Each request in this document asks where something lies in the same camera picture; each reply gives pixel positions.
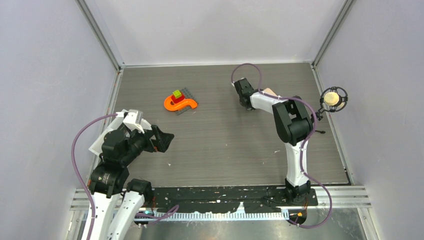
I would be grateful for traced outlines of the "tan card holder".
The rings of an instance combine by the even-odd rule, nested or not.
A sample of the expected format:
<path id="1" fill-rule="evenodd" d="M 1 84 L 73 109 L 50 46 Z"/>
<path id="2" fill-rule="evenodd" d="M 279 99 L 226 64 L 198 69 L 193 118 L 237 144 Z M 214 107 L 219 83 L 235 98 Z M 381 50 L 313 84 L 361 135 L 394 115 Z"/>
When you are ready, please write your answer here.
<path id="1" fill-rule="evenodd" d="M 271 95 L 277 97 L 278 95 L 270 88 L 265 88 L 262 90 L 264 94 Z"/>

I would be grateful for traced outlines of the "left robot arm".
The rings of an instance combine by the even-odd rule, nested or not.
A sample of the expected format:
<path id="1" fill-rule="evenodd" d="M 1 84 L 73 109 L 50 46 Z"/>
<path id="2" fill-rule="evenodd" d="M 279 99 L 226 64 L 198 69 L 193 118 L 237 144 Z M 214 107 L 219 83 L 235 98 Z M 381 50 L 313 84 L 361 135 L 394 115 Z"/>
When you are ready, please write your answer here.
<path id="1" fill-rule="evenodd" d="M 121 240 L 141 207 L 154 199 L 151 182 L 134 178 L 128 166 L 142 153 L 164 153 L 175 135 L 160 130 L 131 130 L 123 123 L 101 137 L 100 163 L 89 178 L 89 215 L 83 237 L 87 240 Z"/>

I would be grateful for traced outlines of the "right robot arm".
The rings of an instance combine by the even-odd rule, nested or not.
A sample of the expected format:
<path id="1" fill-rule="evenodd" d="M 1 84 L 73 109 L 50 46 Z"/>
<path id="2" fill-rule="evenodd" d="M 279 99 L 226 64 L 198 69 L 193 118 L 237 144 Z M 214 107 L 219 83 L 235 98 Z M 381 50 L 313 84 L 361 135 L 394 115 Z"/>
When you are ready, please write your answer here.
<path id="1" fill-rule="evenodd" d="M 299 97 L 283 99 L 269 89 L 254 89 L 246 78 L 232 83 L 240 104 L 246 110 L 263 110 L 273 115 L 279 139 L 284 143 L 287 159 L 284 201 L 299 205 L 311 191 L 307 174 L 308 136 L 313 123 Z"/>

